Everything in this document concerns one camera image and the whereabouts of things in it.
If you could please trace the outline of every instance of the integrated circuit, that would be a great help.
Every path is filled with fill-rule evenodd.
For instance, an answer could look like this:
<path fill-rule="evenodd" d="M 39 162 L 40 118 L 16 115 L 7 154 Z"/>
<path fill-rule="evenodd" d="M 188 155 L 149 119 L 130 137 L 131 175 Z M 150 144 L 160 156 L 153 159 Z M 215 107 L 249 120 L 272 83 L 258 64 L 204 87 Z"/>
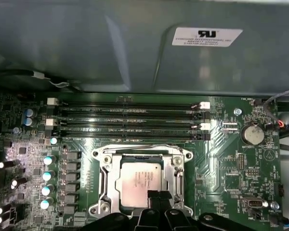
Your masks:
<path fill-rule="evenodd" d="M 25 148 L 25 147 L 19 148 L 18 153 L 19 153 L 19 154 L 26 154 L 26 148 Z"/>
<path fill-rule="evenodd" d="M 10 140 L 4 140 L 3 141 L 3 147 L 4 148 L 11 148 L 11 146 L 12 146 L 12 141 L 10 141 Z"/>
<path fill-rule="evenodd" d="M 80 188 L 79 183 L 68 183 L 66 184 L 66 192 L 75 193 Z"/>
<path fill-rule="evenodd" d="M 39 168 L 33 169 L 33 175 L 34 176 L 40 176 L 40 169 Z"/>
<path fill-rule="evenodd" d="M 240 176 L 235 174 L 233 175 L 227 174 L 225 175 L 224 184 L 226 191 L 233 191 L 233 190 L 237 191 L 240 188 Z"/>
<path fill-rule="evenodd" d="M 75 203 L 78 199 L 77 194 L 67 194 L 64 196 L 64 202 L 67 204 Z"/>
<path fill-rule="evenodd" d="M 195 184 L 196 185 L 202 185 L 203 184 L 203 180 L 195 180 Z"/>
<path fill-rule="evenodd" d="M 63 210 L 65 214 L 74 214 L 76 212 L 76 205 L 66 205 Z"/>
<path fill-rule="evenodd" d="M 81 152 L 70 152 L 67 153 L 67 157 L 68 160 L 76 160 L 76 159 L 80 159 L 81 158 Z"/>
<path fill-rule="evenodd" d="M 2 107 L 3 111 L 10 111 L 11 109 L 12 109 L 12 105 L 10 105 L 10 104 L 6 104 Z"/>
<path fill-rule="evenodd" d="M 79 162 L 67 163 L 66 169 L 69 171 L 76 171 L 76 170 L 80 169 L 80 163 Z"/>
<path fill-rule="evenodd" d="M 42 224 L 43 223 L 43 217 L 42 216 L 35 216 L 34 217 L 34 223 L 35 224 Z"/>
<path fill-rule="evenodd" d="M 23 200 L 24 198 L 25 198 L 25 194 L 23 194 L 23 193 L 17 194 L 17 199 L 18 200 Z"/>
<path fill-rule="evenodd" d="M 80 178 L 80 174 L 77 172 L 70 172 L 70 173 L 67 173 L 67 175 L 66 175 L 67 181 L 76 181 L 79 178 Z"/>

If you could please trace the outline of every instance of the motherboard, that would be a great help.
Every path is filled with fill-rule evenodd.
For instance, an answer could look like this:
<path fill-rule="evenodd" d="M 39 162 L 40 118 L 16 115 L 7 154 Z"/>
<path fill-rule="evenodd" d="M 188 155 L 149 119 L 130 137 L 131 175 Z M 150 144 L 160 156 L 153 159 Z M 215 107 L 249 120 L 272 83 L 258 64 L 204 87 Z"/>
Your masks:
<path fill-rule="evenodd" d="M 279 137 L 262 104 L 0 93 L 0 229 L 82 227 L 115 209 L 130 215 L 145 207 L 143 192 L 164 188 L 194 219 L 210 212 L 257 231 L 282 230 L 270 219 L 282 214 Z M 277 113 L 275 103 L 270 109 Z"/>

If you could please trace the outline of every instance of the capacitor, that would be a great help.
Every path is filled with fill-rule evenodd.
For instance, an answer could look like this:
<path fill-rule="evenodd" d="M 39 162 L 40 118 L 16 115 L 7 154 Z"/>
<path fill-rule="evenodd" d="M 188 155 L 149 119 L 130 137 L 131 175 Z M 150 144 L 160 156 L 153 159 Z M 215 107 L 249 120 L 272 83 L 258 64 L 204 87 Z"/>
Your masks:
<path fill-rule="evenodd" d="M 4 213 L 0 215 L 0 224 L 10 218 L 11 213 Z"/>
<path fill-rule="evenodd" d="M 263 201 L 263 202 L 262 202 L 262 206 L 265 207 L 265 208 L 267 208 L 267 207 L 269 206 L 269 203 L 268 203 L 267 201 Z"/>
<path fill-rule="evenodd" d="M 28 127 L 34 127 L 36 124 L 37 122 L 35 121 L 35 119 L 31 119 L 31 118 L 24 119 L 24 125 Z"/>
<path fill-rule="evenodd" d="M 41 193 L 43 196 L 48 196 L 54 191 L 54 186 L 52 184 L 48 184 L 47 186 L 43 187 Z"/>
<path fill-rule="evenodd" d="M 6 204 L 3 206 L 0 206 L 0 214 L 6 213 L 11 209 L 12 205 L 11 204 Z"/>
<path fill-rule="evenodd" d="M 44 164 L 45 165 L 51 165 L 54 162 L 56 162 L 57 158 L 54 155 L 50 155 L 44 158 Z"/>
<path fill-rule="evenodd" d="M 52 137 L 52 138 L 50 139 L 50 143 L 53 144 L 53 145 L 55 145 L 55 144 L 58 143 L 58 139 L 57 139 L 56 137 Z"/>
<path fill-rule="evenodd" d="M 13 160 L 0 162 L 0 168 L 7 168 L 7 167 L 14 167 L 14 166 L 15 166 L 15 162 Z"/>
<path fill-rule="evenodd" d="M 16 186 L 21 185 L 21 184 L 24 184 L 24 183 L 26 183 L 26 182 L 27 182 L 27 179 L 24 178 L 24 177 L 22 177 L 22 178 L 14 179 L 14 180 L 12 181 L 12 185 L 13 185 L 14 187 L 16 187 Z"/>
<path fill-rule="evenodd" d="M 43 200 L 40 203 L 40 208 L 41 209 L 47 209 L 49 208 L 49 206 L 51 206 L 53 204 L 53 199 L 51 197 L 47 197 L 45 200 Z"/>
<path fill-rule="evenodd" d="M 241 138 L 247 145 L 259 145 L 265 138 L 264 129 L 258 123 L 251 123 L 241 130 Z"/>
<path fill-rule="evenodd" d="M 44 181 L 49 181 L 50 179 L 54 178 L 55 175 L 56 173 L 54 171 L 48 171 L 44 172 L 42 177 Z"/>
<path fill-rule="evenodd" d="M 37 115 L 36 111 L 31 108 L 26 109 L 24 114 L 27 117 L 35 117 Z"/>

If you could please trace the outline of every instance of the chip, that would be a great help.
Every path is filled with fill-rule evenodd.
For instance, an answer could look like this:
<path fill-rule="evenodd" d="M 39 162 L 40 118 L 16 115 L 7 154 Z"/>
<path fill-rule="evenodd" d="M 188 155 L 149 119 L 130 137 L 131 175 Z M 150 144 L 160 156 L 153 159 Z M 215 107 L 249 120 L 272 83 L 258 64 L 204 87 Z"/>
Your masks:
<path fill-rule="evenodd" d="M 226 175 L 224 177 L 224 189 L 226 191 L 238 191 L 240 189 L 240 176 Z"/>
<path fill-rule="evenodd" d="M 26 154 L 26 148 L 24 148 L 24 147 L 19 148 L 18 153 L 19 153 L 19 154 Z"/>
<path fill-rule="evenodd" d="M 67 173 L 66 175 L 66 180 L 67 181 L 76 181 L 80 177 L 79 173 L 72 172 L 72 173 Z"/>
<path fill-rule="evenodd" d="M 123 206 L 145 208 L 147 191 L 161 190 L 161 165 L 158 163 L 123 163 L 120 175 Z"/>
<path fill-rule="evenodd" d="M 41 224 L 42 222 L 43 222 L 43 217 L 42 216 L 35 216 L 34 217 L 34 223 Z"/>
<path fill-rule="evenodd" d="M 33 175 L 34 176 L 40 176 L 40 169 L 39 168 L 33 169 Z"/>
<path fill-rule="evenodd" d="M 40 124 L 40 125 L 38 126 L 38 131 L 44 131 L 44 130 L 45 130 L 45 125 Z"/>
<path fill-rule="evenodd" d="M 76 211 L 76 206 L 74 205 L 67 205 L 64 207 L 65 214 L 74 214 Z"/>
<path fill-rule="evenodd" d="M 50 140 L 51 139 L 45 139 L 44 144 L 47 146 L 50 146 L 51 145 Z"/>
<path fill-rule="evenodd" d="M 10 140 L 4 140 L 3 141 L 3 147 L 4 148 L 11 148 L 11 146 L 12 146 L 12 141 L 10 141 Z"/>
<path fill-rule="evenodd" d="M 17 199 L 18 200 L 23 200 L 24 198 L 25 198 L 25 194 L 23 194 L 23 193 L 17 194 Z"/>
<path fill-rule="evenodd" d="M 79 183 L 69 183 L 66 184 L 66 191 L 74 193 L 79 189 Z"/>
<path fill-rule="evenodd" d="M 81 152 L 71 152 L 67 153 L 68 160 L 76 160 L 81 158 Z"/>
<path fill-rule="evenodd" d="M 68 194 L 68 195 L 65 195 L 64 197 L 64 202 L 65 203 L 75 203 L 76 200 L 77 200 L 77 195 L 75 194 Z"/>
<path fill-rule="evenodd" d="M 66 164 L 66 169 L 70 171 L 76 171 L 80 169 L 80 163 L 79 162 L 71 162 Z"/>
<path fill-rule="evenodd" d="M 203 184 L 203 180 L 196 180 L 195 183 L 196 183 L 196 185 L 202 185 Z"/>
<path fill-rule="evenodd" d="M 3 106 L 2 106 L 2 110 L 3 110 L 3 111 L 10 111 L 11 109 L 12 109 L 12 105 L 6 104 L 6 105 L 3 105 Z"/>

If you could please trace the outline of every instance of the ul logo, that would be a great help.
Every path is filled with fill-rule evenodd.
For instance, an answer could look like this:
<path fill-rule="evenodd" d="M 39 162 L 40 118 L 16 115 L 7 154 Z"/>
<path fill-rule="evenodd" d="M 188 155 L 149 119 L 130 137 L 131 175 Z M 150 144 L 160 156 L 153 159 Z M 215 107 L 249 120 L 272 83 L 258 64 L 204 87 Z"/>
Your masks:
<path fill-rule="evenodd" d="M 215 38 L 216 37 L 216 31 L 215 30 L 199 30 L 198 34 L 201 38 L 207 37 L 207 38 Z"/>

